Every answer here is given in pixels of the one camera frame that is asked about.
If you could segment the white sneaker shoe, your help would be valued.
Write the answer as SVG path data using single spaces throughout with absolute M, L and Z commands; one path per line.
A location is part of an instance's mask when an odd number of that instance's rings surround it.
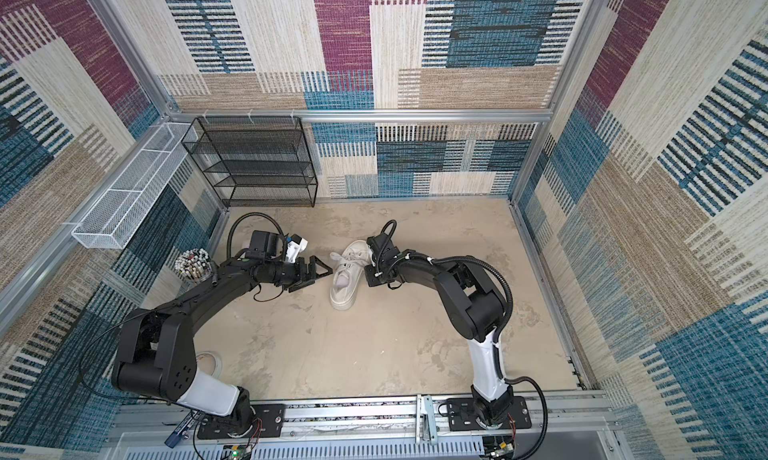
M 370 251 L 370 263 L 368 265 L 372 264 L 371 250 L 364 240 L 355 240 L 352 243 L 350 243 L 347 247 L 351 245 L 367 247 Z M 346 271 L 340 271 L 340 272 L 338 272 L 336 268 L 337 268 L 337 265 L 335 263 L 335 270 L 333 274 L 333 285 L 330 291 L 330 302 L 331 302 L 331 306 L 335 310 L 345 311 L 350 309 L 354 304 L 357 288 L 358 288 L 360 279 L 364 274 L 364 268 L 346 270 Z

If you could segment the white shoelace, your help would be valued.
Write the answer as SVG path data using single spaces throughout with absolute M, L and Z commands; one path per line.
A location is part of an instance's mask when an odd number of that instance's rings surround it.
M 338 272 L 363 269 L 370 263 L 370 251 L 367 247 L 351 245 L 342 253 L 332 252 L 330 259 L 336 263 Z

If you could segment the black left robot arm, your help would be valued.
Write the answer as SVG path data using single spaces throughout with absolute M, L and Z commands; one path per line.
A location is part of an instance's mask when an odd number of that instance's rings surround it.
M 292 243 L 256 231 L 248 247 L 190 291 L 152 310 L 130 312 L 118 338 L 113 387 L 199 411 L 217 438 L 250 433 L 256 414 L 248 391 L 198 367 L 194 336 L 230 302 L 263 284 L 295 292 L 332 274 L 316 256 L 292 253 Z

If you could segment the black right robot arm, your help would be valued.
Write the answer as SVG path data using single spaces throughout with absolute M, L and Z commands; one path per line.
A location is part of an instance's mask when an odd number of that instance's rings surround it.
M 513 310 L 506 280 L 472 256 L 437 259 L 411 249 L 401 251 L 386 233 L 367 238 L 366 244 L 371 253 L 371 264 L 365 268 L 370 287 L 413 283 L 437 292 L 451 325 L 469 345 L 477 420 L 486 428 L 505 421 L 514 397 L 503 372 L 500 346 Z

